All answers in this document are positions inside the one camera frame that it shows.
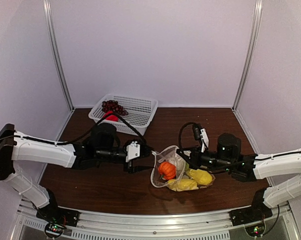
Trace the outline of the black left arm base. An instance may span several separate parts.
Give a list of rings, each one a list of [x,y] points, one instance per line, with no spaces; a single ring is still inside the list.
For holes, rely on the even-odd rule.
[[[62,227],[77,226],[80,216],[80,212],[77,210],[62,208],[51,204],[43,208],[38,208],[34,204],[32,204],[32,206],[36,210],[36,217],[39,219]]]

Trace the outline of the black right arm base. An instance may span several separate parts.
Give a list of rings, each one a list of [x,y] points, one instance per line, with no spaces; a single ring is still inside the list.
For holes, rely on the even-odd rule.
[[[262,222],[273,216],[273,212],[266,206],[249,206],[238,208],[229,212],[233,226],[246,225],[254,222]]]

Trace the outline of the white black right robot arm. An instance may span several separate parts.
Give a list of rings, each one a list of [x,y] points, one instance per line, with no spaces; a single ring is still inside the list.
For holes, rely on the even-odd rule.
[[[179,147],[176,153],[194,170],[225,171],[239,182],[255,182],[273,176],[293,174],[289,180],[257,193],[257,202],[247,209],[247,217],[257,221],[266,213],[266,207],[277,205],[301,196],[301,148],[272,154],[241,154],[241,139],[223,133],[217,139],[216,151],[208,150],[205,139],[196,136],[201,147]]]

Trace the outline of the purple fake grapes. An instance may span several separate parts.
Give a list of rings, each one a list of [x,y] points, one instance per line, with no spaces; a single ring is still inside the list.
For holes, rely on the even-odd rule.
[[[120,116],[128,115],[128,112],[116,100],[103,101],[101,108],[104,113],[113,112]]]

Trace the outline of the red fake food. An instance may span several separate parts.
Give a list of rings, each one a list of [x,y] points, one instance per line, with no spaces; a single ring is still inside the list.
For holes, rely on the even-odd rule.
[[[113,111],[108,111],[103,115],[103,118],[107,121],[118,122],[119,118],[113,115]]]

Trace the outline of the clear zip top bag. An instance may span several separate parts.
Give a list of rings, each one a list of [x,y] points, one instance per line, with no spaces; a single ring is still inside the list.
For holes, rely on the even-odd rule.
[[[168,188],[174,192],[185,192],[210,187],[215,176],[205,170],[191,169],[177,154],[179,148],[171,145],[161,152],[153,151],[154,166],[150,182],[155,188]]]

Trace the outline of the yellow fake banana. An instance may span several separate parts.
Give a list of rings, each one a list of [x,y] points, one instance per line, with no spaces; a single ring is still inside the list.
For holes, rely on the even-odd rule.
[[[171,179],[168,181],[167,187],[175,192],[184,192],[184,191],[192,191],[198,190],[198,184],[193,179]]]

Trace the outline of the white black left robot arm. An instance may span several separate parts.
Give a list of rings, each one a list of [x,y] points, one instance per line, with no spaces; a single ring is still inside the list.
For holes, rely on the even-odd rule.
[[[121,145],[115,126],[110,123],[95,125],[83,142],[51,141],[26,135],[7,123],[0,130],[0,181],[12,186],[29,199],[51,222],[58,222],[62,210],[57,207],[48,189],[34,183],[20,168],[18,161],[30,161],[62,166],[73,170],[94,168],[100,163],[122,164],[124,171],[135,173],[143,166],[133,161],[150,156],[152,147],[144,138]]]

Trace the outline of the orange fake food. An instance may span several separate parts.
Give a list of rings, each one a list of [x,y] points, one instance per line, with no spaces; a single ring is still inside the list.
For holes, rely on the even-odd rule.
[[[171,180],[176,177],[176,166],[165,161],[159,165],[158,172],[164,180]]]

